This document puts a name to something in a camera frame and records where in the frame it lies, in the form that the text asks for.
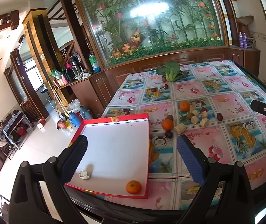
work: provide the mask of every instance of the orange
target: orange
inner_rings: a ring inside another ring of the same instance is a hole
[[[131,180],[126,185],[126,191],[130,194],[138,194],[141,191],[141,183],[137,180]]]
[[[172,130],[173,129],[173,121],[170,119],[165,119],[162,121],[162,127],[164,130]]]
[[[180,110],[187,112],[190,109],[190,103],[188,101],[182,101],[180,104]]]

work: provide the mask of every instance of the purple bottle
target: purple bottle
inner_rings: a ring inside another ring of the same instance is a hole
[[[245,33],[243,33],[243,44],[244,44],[244,49],[248,49],[248,39]]]
[[[244,48],[243,35],[241,32],[238,33],[238,38],[240,40],[240,47]]]

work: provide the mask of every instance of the white tiled floor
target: white tiled floor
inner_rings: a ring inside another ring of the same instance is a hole
[[[0,194],[10,200],[14,181],[23,161],[30,164],[46,162],[49,157],[58,156],[65,149],[73,138],[77,127],[74,129],[57,129],[56,123],[59,118],[55,111],[52,111],[42,129],[37,127],[28,133],[23,146],[13,156],[12,160],[6,159],[0,171]],[[60,217],[49,196],[45,182],[41,182],[42,192],[52,217],[60,220]],[[86,218],[89,223],[96,221]]]

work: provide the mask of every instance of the bowl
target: bowl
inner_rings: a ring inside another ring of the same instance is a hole
[[[83,77],[83,72],[81,72],[80,74],[78,74],[77,76],[74,77],[74,79],[81,79]]]

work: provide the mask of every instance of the blue thermos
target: blue thermos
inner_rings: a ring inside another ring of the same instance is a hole
[[[81,124],[81,121],[76,114],[70,112],[69,115],[70,122],[74,127],[77,127]]]
[[[90,110],[88,110],[84,106],[80,106],[79,114],[81,115],[83,120],[93,119],[92,112],[90,112]]]

